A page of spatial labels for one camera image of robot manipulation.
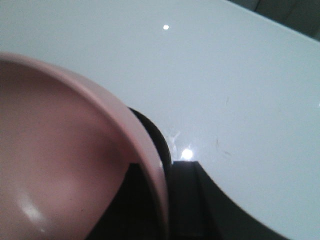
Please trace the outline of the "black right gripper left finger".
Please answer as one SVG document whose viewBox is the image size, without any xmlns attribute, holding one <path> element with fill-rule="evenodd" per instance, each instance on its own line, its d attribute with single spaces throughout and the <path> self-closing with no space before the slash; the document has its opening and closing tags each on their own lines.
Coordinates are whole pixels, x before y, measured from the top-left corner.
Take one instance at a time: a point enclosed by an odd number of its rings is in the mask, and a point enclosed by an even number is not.
<svg viewBox="0 0 320 240">
<path fill-rule="evenodd" d="M 141 167 L 131 163 L 124 181 L 88 240 L 164 240 L 156 203 Z"/>
</svg>

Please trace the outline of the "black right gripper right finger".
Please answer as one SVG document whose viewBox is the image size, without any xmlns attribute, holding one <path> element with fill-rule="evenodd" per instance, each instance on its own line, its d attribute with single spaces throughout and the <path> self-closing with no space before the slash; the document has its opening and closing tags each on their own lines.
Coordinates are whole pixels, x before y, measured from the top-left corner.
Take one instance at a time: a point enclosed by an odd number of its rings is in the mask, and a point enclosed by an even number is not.
<svg viewBox="0 0 320 240">
<path fill-rule="evenodd" d="M 197 161 L 172 161 L 164 136 L 142 113 L 141 122 L 159 154 L 168 190 L 172 240 L 283 240 L 236 205 Z"/>
</svg>

